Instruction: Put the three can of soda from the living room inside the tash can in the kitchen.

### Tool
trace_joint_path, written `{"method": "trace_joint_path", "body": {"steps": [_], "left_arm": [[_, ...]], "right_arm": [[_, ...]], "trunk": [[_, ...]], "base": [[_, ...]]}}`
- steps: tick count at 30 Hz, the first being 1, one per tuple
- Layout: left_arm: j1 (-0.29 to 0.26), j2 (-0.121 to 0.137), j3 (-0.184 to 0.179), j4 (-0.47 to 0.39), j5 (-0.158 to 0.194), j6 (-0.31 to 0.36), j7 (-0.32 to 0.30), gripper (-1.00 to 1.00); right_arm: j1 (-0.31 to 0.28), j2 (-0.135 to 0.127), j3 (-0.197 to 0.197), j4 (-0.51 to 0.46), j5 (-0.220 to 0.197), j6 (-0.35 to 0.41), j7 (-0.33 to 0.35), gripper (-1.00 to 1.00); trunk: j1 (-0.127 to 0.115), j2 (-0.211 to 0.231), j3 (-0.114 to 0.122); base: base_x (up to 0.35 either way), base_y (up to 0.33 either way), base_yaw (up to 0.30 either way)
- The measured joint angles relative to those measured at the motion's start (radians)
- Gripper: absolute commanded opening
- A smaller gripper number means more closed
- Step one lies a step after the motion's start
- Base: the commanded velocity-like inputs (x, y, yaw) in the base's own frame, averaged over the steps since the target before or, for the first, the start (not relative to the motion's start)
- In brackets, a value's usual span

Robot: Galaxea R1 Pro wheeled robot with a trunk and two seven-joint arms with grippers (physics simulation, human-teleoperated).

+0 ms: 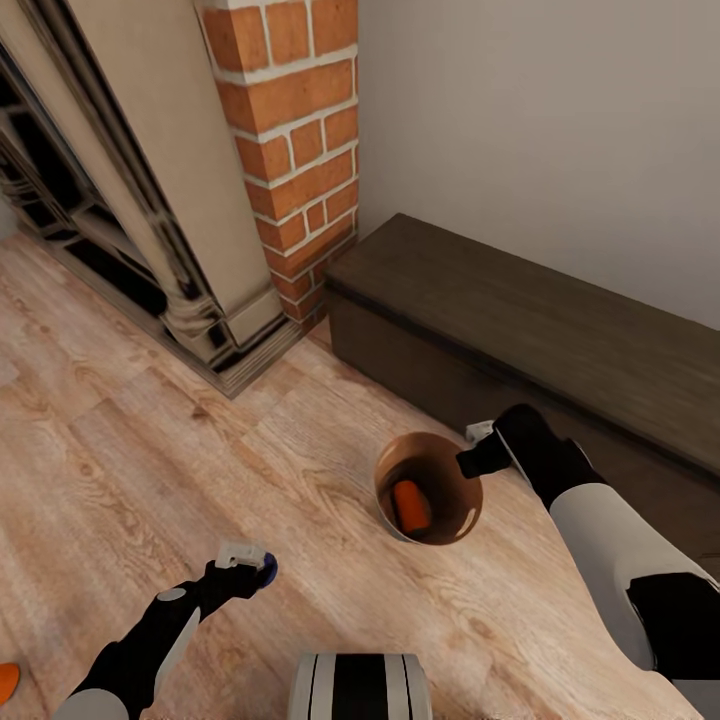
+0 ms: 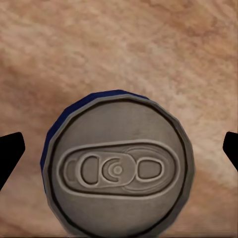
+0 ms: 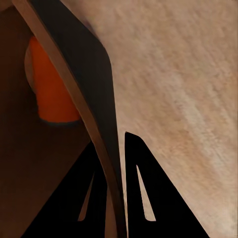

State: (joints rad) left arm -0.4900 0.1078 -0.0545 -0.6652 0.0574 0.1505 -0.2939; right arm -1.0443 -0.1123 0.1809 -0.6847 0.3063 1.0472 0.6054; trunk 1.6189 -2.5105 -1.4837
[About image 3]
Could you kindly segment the can of soda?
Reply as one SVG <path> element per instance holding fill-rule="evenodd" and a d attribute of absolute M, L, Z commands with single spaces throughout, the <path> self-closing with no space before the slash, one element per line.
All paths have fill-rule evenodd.
<path fill-rule="evenodd" d="M 82 117 L 35 34 L 30 39 L 30 50 L 40 118 L 54 128 L 79 125 Z"/>

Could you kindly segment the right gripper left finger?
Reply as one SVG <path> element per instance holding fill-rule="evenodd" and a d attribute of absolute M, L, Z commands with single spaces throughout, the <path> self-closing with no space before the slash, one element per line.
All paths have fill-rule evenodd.
<path fill-rule="evenodd" d="M 91 179 L 85 219 L 78 217 Z M 92 141 L 21 238 L 104 238 L 107 181 Z"/>

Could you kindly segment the trash can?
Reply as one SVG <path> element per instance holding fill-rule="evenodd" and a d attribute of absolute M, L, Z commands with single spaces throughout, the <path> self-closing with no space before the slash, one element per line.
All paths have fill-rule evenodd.
<path fill-rule="evenodd" d="M 38 114 L 35 34 L 82 119 L 54 128 Z M 107 181 L 104 238 L 127 238 L 112 66 L 61 0 L 0 0 L 0 238 L 21 238 L 92 141 Z M 78 221 L 85 219 L 91 179 Z"/>

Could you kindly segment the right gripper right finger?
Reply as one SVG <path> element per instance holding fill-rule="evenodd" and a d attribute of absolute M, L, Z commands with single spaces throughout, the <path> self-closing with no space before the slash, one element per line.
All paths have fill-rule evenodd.
<path fill-rule="evenodd" d="M 124 135 L 129 238 L 210 238 L 138 135 Z M 144 215 L 137 166 L 156 221 Z"/>

